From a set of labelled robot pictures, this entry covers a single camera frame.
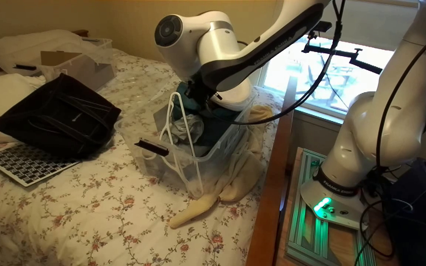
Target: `wall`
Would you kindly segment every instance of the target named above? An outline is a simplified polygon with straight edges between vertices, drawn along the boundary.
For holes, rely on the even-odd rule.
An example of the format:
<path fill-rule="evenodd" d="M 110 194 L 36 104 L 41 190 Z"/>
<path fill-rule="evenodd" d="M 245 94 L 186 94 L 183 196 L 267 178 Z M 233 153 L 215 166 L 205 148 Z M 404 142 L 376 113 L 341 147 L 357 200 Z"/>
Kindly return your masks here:
<path fill-rule="evenodd" d="M 112 33 L 107 0 L 0 0 L 0 37 L 52 29 Z"/>
<path fill-rule="evenodd" d="M 294 138 L 298 147 L 329 154 L 341 126 L 297 111 L 294 119 Z"/>
<path fill-rule="evenodd" d="M 206 11 L 223 11 L 231 18 L 237 39 L 252 42 L 274 23 L 277 12 L 277 0 L 112 0 L 112 4 L 118 48 L 153 60 L 160 60 L 155 30 L 169 14 L 194 17 Z"/>
<path fill-rule="evenodd" d="M 348 0 L 342 40 L 393 51 L 413 23 L 418 4 L 419 0 Z M 323 21 L 336 23 L 332 4 Z M 332 29 L 325 36 L 331 37 L 333 33 Z"/>

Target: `window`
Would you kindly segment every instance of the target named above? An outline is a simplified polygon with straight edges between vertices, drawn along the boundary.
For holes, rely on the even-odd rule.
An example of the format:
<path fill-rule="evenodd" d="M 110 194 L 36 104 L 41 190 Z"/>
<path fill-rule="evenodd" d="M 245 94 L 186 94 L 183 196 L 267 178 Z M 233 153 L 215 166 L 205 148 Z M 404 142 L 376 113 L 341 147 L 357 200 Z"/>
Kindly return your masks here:
<path fill-rule="evenodd" d="M 289 49 L 277 55 L 264 70 L 261 86 L 267 89 L 286 92 L 289 80 L 297 80 L 297 100 L 299 100 L 316 82 L 328 54 L 308 52 L 304 54 L 308 39 L 304 37 Z M 331 48 L 332 40 L 314 39 L 313 46 Z M 394 52 L 375 49 L 369 46 L 341 42 L 338 51 L 357 52 L 359 60 L 385 69 Z M 378 89 L 379 74 L 351 66 L 350 58 L 333 57 L 328 76 L 323 79 L 316 94 L 302 105 L 302 111 L 319 114 L 333 122 L 345 119 L 353 101 L 365 92 Z"/>
<path fill-rule="evenodd" d="M 362 49 L 360 61 L 385 69 L 394 49 L 412 26 L 418 8 L 419 0 L 348 0 L 344 15 L 342 42 L 338 51 L 353 54 L 356 49 Z M 335 23 L 335 20 L 335 12 L 332 5 L 329 5 L 323 21 Z M 333 30 L 323 33 L 323 37 L 314 39 L 311 45 L 331 48 L 333 33 Z M 304 54 L 307 42 L 307 37 L 301 39 L 270 61 L 262 70 L 260 86 L 286 91 L 289 80 L 294 79 L 298 85 L 297 100 L 299 100 L 311 88 L 329 58 L 328 54 Z M 363 92 L 376 91 L 378 82 L 378 74 L 351 66 L 350 58 L 333 57 L 320 88 L 299 110 L 320 119 L 342 123 L 351 103 Z"/>

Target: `black cable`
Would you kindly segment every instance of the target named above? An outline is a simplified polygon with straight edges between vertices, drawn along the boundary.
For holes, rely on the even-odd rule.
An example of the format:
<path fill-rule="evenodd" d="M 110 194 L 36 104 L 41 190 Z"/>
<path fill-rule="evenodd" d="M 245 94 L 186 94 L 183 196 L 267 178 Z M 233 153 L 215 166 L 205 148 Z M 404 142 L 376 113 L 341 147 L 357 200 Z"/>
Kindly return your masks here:
<path fill-rule="evenodd" d="M 342 26 L 342 15 L 344 15 L 344 11 L 345 11 L 345 4 L 347 0 L 342 0 L 342 8 L 341 11 L 336 14 L 338 17 L 338 21 L 336 21 L 336 29 L 335 29 L 335 36 L 333 36 L 333 42 L 332 42 L 332 48 L 331 48 L 331 55 L 328 58 L 328 63 L 325 66 L 325 69 L 322 70 L 320 76 L 317 77 L 317 80 L 314 82 L 314 85 L 311 86 L 311 89 L 302 95 L 302 98 L 299 98 L 295 104 L 292 104 L 289 108 L 286 108 L 285 111 L 282 111 L 280 114 L 276 114 L 273 117 L 268 117 L 268 119 L 264 119 L 264 120 L 258 120 L 258 122 L 233 122 L 233 125 L 242 125 L 242 126 L 251 126 L 251 125 L 265 125 L 265 123 L 271 123 L 274 120 L 279 120 L 285 116 L 288 116 L 289 113 L 292 113 L 294 110 L 297 110 L 298 107 L 301 107 L 304 103 L 307 103 L 307 100 L 310 97 L 314 95 L 314 92 L 317 91 L 317 88 L 320 86 L 322 80 L 325 79 L 325 76 L 328 74 L 328 70 L 332 64 L 332 58 L 336 52 L 336 48 L 339 45 L 339 40 L 342 39 L 342 30 L 344 30 L 344 26 Z"/>
<path fill-rule="evenodd" d="M 378 141 L 376 141 L 376 168 L 382 169 L 381 165 L 381 145 L 382 145 L 382 135 L 384 135 L 384 129 L 385 129 L 385 122 L 387 122 L 387 116 L 390 113 L 391 104 L 397 95 L 397 92 L 400 91 L 402 85 L 404 83 L 404 80 L 407 79 L 409 73 L 412 71 L 412 69 L 416 66 L 416 63 L 421 60 L 421 57 L 426 52 L 426 45 L 421 49 L 421 52 L 413 58 L 413 61 L 409 64 L 409 67 L 406 69 L 406 71 L 403 73 L 402 79 L 399 80 L 399 83 L 396 85 L 381 119 L 381 125 L 379 125 L 379 131 L 378 131 Z"/>
<path fill-rule="evenodd" d="M 363 238 L 365 244 L 362 246 L 362 249 L 360 249 L 359 253 L 357 253 L 356 264 L 354 264 L 356 266 L 359 265 L 360 258 L 362 258 L 362 255 L 365 253 L 365 250 L 366 250 L 368 247 L 370 247 L 375 253 L 378 253 L 378 255 L 384 256 L 384 258 L 390 258 L 390 259 L 391 259 L 391 258 L 394 256 L 394 249 L 393 249 L 391 255 L 385 255 L 385 253 L 382 253 L 381 250 L 378 250 L 378 249 L 372 244 L 372 238 L 373 238 L 375 234 L 379 231 L 379 228 L 382 228 L 382 227 L 385 225 L 385 222 L 381 222 L 381 224 L 370 233 L 369 237 L 366 237 L 366 231 L 363 230 L 365 216 L 368 215 L 368 212 L 370 212 L 370 210 L 372 210 L 375 206 L 378 206 L 378 204 L 382 204 L 382 202 L 376 202 L 376 203 L 368 206 L 368 207 L 365 209 L 362 218 L 360 218 L 360 234 L 362 234 L 362 238 Z"/>
<path fill-rule="evenodd" d="M 347 110 L 348 110 L 350 107 L 347 105 L 347 103 L 344 101 L 344 98 L 341 97 L 341 94 L 338 94 L 338 91 L 336 91 L 335 86 L 332 85 L 332 79 L 331 79 L 329 74 L 326 74 L 326 79 L 328 79 L 328 83 L 329 83 L 333 95 L 338 97 L 338 100 L 339 100 L 339 101 L 347 107 Z"/>
<path fill-rule="evenodd" d="M 422 202 L 425 197 L 426 197 L 426 191 L 424 191 L 424 193 L 422 193 L 421 196 L 418 196 L 413 202 L 410 202 L 409 206 L 412 206 L 412 209 L 413 209 L 413 207 L 415 207 L 416 204 L 419 204 L 419 202 Z M 385 219 L 384 219 L 379 225 L 376 225 L 376 228 L 370 233 L 369 237 L 366 237 L 366 231 L 363 230 L 366 215 L 368 215 L 375 206 L 382 204 L 382 203 L 385 203 L 385 202 L 376 202 L 376 203 L 368 206 L 368 207 L 365 209 L 362 218 L 360 218 L 360 234 L 362 234 L 362 237 L 363 237 L 363 240 L 365 240 L 365 246 L 363 246 L 363 247 L 360 249 L 360 252 L 357 253 L 356 265 L 359 265 L 360 258 L 362 258 L 362 255 L 365 253 L 365 249 L 366 249 L 366 247 L 370 247 L 375 253 L 381 255 L 382 258 L 393 259 L 394 255 L 396 255 L 396 250 L 394 250 L 394 249 L 393 249 L 393 252 L 391 252 L 390 255 L 382 253 L 382 252 L 381 252 L 379 249 L 376 249 L 370 241 L 372 241 L 372 238 L 375 237 L 375 234 L 378 233 L 378 230 L 382 228 L 384 225 L 387 225 L 387 222 L 390 222 L 390 221 L 394 219 L 394 218 L 403 218 L 403 216 L 400 216 L 400 213 L 402 213 L 403 210 L 406 210 L 406 207 L 409 207 L 407 204 L 404 204 L 406 207 L 402 207 L 402 209 L 399 209 L 397 212 L 394 212 L 394 213 L 391 213 L 391 215 L 387 215 L 387 213 L 385 213 Z"/>
<path fill-rule="evenodd" d="M 339 15 L 341 15 L 341 12 L 339 12 L 339 9 L 338 9 L 338 5 L 336 5 L 336 2 L 333 2 L 333 11 L 335 11 L 335 14 L 336 14 L 336 17 L 338 17 L 338 20 L 341 18 Z"/>
<path fill-rule="evenodd" d="M 382 176 L 381 172 L 376 169 L 370 170 L 366 176 L 366 179 L 360 184 L 360 191 L 362 191 L 362 200 L 368 203 L 368 197 L 370 196 L 372 199 L 384 197 L 387 194 L 387 190 L 391 187 L 391 182 Z"/>

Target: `cardboard box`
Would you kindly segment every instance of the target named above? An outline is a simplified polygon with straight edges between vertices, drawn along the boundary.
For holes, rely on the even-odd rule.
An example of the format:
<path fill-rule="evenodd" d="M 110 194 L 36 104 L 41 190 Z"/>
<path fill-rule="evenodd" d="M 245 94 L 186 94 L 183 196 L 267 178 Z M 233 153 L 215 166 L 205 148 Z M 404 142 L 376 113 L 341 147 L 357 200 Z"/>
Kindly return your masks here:
<path fill-rule="evenodd" d="M 112 43 L 98 40 L 101 49 L 112 48 Z M 42 52 L 41 55 L 41 71 L 48 82 L 55 80 L 63 73 L 78 79 L 85 86 L 100 91 L 110 80 L 116 77 L 113 64 L 98 64 L 92 58 L 82 54 L 70 52 Z"/>

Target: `plastic bag handle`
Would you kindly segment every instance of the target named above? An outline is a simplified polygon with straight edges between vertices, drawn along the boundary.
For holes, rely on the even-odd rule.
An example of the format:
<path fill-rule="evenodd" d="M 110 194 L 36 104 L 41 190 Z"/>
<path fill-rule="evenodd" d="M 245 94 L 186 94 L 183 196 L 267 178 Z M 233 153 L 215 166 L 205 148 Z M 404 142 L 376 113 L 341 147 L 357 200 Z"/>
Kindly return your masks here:
<path fill-rule="evenodd" d="M 67 125 L 64 125 L 64 123 L 61 123 L 61 122 L 58 122 L 58 120 L 55 120 L 55 119 L 52 119 L 49 116 L 35 116 L 33 119 L 42 120 L 42 122 L 54 126 L 55 129 L 64 132 L 66 135 L 69 135 L 70 138 L 79 141 L 81 144 L 85 144 L 85 142 L 91 142 L 94 145 L 104 145 L 106 144 L 104 141 L 97 141 L 97 139 L 94 139 L 89 135 L 84 135 L 79 131 L 75 131 L 73 128 L 69 128 Z"/>
<path fill-rule="evenodd" d="M 66 95 L 57 95 L 57 100 L 66 103 L 67 105 L 72 105 L 73 108 L 82 111 L 84 114 L 89 116 L 91 119 L 97 120 L 101 126 L 104 126 L 109 132 L 112 132 L 112 129 L 109 128 L 107 122 L 101 120 L 100 116 L 94 114 L 91 110 L 85 108 L 84 105 L 81 105 L 81 103 L 88 103 L 88 101 L 84 101 L 81 98 L 76 98 L 78 101 L 75 101 L 73 97 L 66 97 Z"/>

